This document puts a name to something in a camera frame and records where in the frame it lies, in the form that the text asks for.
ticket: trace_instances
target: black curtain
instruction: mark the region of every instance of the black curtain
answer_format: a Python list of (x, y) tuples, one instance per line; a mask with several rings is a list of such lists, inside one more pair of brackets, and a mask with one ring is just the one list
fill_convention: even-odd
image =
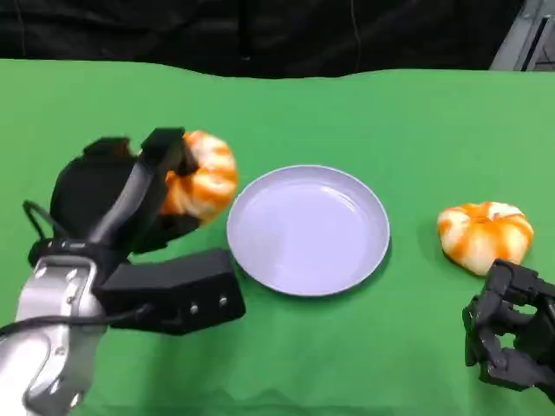
[(487, 69), (523, 0), (4, 0), (0, 57), (215, 75)]

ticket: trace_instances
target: plate rim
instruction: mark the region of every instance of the plate rim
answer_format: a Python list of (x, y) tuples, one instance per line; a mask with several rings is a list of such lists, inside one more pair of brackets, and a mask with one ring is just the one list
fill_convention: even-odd
[[(359, 185), (361, 185), (366, 192), (369, 192), (369, 194), (375, 199), (375, 201), (378, 203), (378, 206), (380, 207), (380, 211), (382, 212), (383, 216), (385, 217), (385, 223), (386, 223), (386, 243), (384, 244), (384, 247), (382, 249), (382, 252), (380, 253), (379, 256), (379, 260), (376, 262), (374, 268), (372, 268), (372, 270), (366, 275), (363, 276), (361, 278), (357, 278), (351, 285), (347, 286), (346, 288), (340, 289), (340, 290), (334, 290), (331, 292), (326, 292), (326, 293), (321, 293), (321, 294), (300, 294), (300, 293), (291, 293), (291, 292), (286, 292), (283, 291), (281, 289), (278, 289), (274, 286), (271, 286), (268, 283), (264, 283), (262, 281), (260, 281), (259, 279), (257, 279), (246, 267), (243, 266), (243, 264), (241, 264), (239, 262), (239, 260), (237, 259), (237, 257), (235, 256), (235, 254), (233, 253), (233, 247), (232, 247), (232, 243), (230, 241), (230, 223), (232, 222), (232, 217), (233, 217), (233, 213), (236, 210), (236, 206), (237, 206), (237, 202), (241, 199), (241, 197), (243, 197), (250, 188), (252, 188), (255, 184), (257, 184), (258, 182), (260, 182), (261, 180), (271, 176), (271, 175), (275, 175), (278, 174), (282, 171), (289, 171), (289, 170), (296, 170), (299, 168), (316, 168), (316, 169), (323, 169), (323, 170), (327, 170), (327, 171), (332, 171), (334, 173), (339, 173), (340, 175), (346, 176), (351, 180), (354, 180), (356, 183), (358, 183)], [(284, 167), (279, 167), (277, 169), (273, 169), (259, 177), (257, 177), (256, 179), (254, 179), (252, 182), (250, 182), (239, 194), (238, 196), (234, 199), (232, 207), (229, 211), (229, 214), (227, 215), (227, 220), (225, 222), (225, 236), (226, 236), (226, 240), (227, 240), (227, 245), (232, 253), (233, 259), (234, 261), (238, 264), (238, 266), (253, 280), (257, 281), (258, 283), (260, 283), (261, 285), (265, 286), (268, 289), (271, 289), (273, 291), (276, 291), (277, 293), (281, 293), (284, 295), (288, 295), (288, 296), (296, 296), (296, 297), (326, 297), (326, 296), (333, 296), (333, 295), (337, 295), (340, 293), (343, 293), (347, 290), (351, 290), (353, 288), (355, 288), (356, 286), (358, 286), (359, 284), (361, 284), (362, 282), (366, 281), (368, 278), (370, 278), (375, 271), (380, 267), (380, 265), (382, 265), (383, 260), (385, 259), (385, 256), (388, 253), (388, 249), (389, 249), (389, 245), (390, 245), (390, 240), (391, 240), (391, 223), (389, 221), (389, 216), (387, 211), (385, 210), (385, 207), (383, 206), (382, 201), (378, 198), (378, 196), (375, 194), (374, 191), (372, 191), (372, 189), (366, 185), (364, 182), (362, 182), (359, 178), (351, 175), (350, 173), (346, 173), (345, 171), (342, 171), (341, 169), (337, 169), (335, 167), (330, 167), (330, 166), (324, 166), (324, 165), (290, 165), (290, 166), (284, 166)]]

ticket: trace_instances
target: green surface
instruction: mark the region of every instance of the green surface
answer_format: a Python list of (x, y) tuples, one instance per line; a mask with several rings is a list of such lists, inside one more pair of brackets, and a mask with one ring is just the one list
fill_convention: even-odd
[[(219, 79), (128, 63), (0, 62), (3, 265), (8, 322), (30, 270), (24, 198), (47, 204), (90, 141), (153, 128), (226, 139), (244, 186), (280, 166), (343, 169), (381, 198), (392, 251), (372, 282), (323, 300), (251, 280), (245, 319), (189, 335), (110, 331), (80, 416), (538, 415), (537, 391), (481, 384), (464, 366), (461, 309), (480, 290), (441, 254), (437, 214), (516, 204), (536, 229), (526, 265), (555, 277), (549, 74), (391, 71), (337, 80)], [(148, 259), (225, 246), (225, 216)]]

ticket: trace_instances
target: toy pumpkin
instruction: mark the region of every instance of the toy pumpkin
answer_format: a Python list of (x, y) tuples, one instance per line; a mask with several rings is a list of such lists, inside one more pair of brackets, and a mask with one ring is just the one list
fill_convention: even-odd
[(207, 222), (233, 199), (238, 184), (235, 159), (229, 146), (209, 133), (185, 133), (183, 140), (199, 169), (185, 177), (174, 172), (167, 174), (168, 192), (162, 214), (189, 214)]
[(445, 254), (479, 276), (489, 271), (496, 258), (520, 264), (534, 235), (521, 210), (499, 202), (449, 208), (437, 224)]

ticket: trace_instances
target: white plate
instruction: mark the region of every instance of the white plate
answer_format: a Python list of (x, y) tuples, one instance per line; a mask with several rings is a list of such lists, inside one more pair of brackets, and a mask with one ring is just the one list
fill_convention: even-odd
[(389, 245), (389, 220), (360, 180), (325, 166), (289, 166), (238, 196), (227, 238), (239, 265), (263, 285), (326, 296), (377, 268)]

